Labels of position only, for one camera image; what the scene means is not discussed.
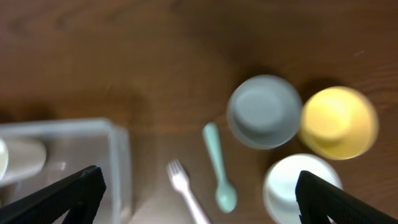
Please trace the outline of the grey plastic bowl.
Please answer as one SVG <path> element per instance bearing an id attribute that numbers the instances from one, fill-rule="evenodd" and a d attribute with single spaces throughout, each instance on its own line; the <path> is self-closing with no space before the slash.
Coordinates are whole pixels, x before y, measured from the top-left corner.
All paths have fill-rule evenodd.
<path id="1" fill-rule="evenodd" d="M 286 79 L 258 75 L 233 91 L 226 119 L 234 137 L 245 146 L 273 149 L 298 133 L 302 108 L 298 91 Z"/>

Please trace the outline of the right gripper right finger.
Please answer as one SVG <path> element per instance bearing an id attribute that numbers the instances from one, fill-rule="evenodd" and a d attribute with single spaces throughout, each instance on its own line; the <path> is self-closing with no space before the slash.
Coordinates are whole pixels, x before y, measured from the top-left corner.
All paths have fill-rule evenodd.
<path id="1" fill-rule="evenodd" d="M 397 224 L 395 218 L 306 170 L 300 172 L 295 195 L 302 224 Z"/>

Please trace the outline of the yellow plastic bowl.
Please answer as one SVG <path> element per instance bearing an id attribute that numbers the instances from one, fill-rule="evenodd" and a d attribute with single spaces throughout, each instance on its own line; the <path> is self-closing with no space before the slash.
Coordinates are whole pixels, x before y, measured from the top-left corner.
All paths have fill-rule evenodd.
<path id="1" fill-rule="evenodd" d="M 353 88 L 333 86 L 306 101 L 298 134 L 314 153 L 346 160 L 370 150 L 378 133 L 379 119 L 370 100 Z"/>

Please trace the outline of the mint green plastic spoon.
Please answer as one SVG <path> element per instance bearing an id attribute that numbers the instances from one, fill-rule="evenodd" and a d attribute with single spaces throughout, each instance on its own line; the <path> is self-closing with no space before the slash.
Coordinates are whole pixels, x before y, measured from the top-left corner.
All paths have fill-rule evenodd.
<path id="1" fill-rule="evenodd" d="M 238 193 L 226 175 L 217 125 L 214 122 L 207 123 L 202 135 L 217 180 L 216 202 L 222 212 L 231 213 L 237 206 Z"/>

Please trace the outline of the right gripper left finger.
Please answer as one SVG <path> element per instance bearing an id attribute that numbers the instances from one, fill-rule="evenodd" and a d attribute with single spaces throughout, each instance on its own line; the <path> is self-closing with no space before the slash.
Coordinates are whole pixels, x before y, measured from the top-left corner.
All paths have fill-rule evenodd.
<path id="1" fill-rule="evenodd" d="M 106 191 L 101 168 L 89 166 L 1 208 L 1 223 L 92 224 Z"/>

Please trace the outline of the white plastic bowl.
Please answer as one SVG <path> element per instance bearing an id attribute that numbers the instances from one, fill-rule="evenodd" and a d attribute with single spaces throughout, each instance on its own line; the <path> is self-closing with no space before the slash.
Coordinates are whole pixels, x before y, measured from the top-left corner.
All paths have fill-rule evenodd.
<path id="1" fill-rule="evenodd" d="M 272 165 L 264 179 L 263 201 L 270 217 L 278 224 L 301 224 L 295 188 L 300 172 L 307 170 L 342 189 L 334 168 L 320 157 L 294 154 Z"/>

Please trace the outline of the white plastic cup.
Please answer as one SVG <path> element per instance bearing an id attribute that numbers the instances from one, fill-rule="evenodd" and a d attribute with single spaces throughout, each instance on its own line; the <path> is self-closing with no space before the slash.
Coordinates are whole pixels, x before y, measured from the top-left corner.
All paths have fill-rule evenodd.
<path id="1" fill-rule="evenodd" d="M 1 187 L 38 174 L 46 158 L 47 151 L 41 141 L 1 138 Z"/>

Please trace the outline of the white plastic fork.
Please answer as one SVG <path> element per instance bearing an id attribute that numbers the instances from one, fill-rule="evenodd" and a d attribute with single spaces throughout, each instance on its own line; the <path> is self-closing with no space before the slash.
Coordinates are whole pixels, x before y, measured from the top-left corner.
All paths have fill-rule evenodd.
<path id="1" fill-rule="evenodd" d="M 211 224 L 210 219 L 198 203 L 190 188 L 190 179 L 179 160 L 171 160 L 167 164 L 167 174 L 172 187 L 184 198 L 187 207 L 196 224 Z"/>

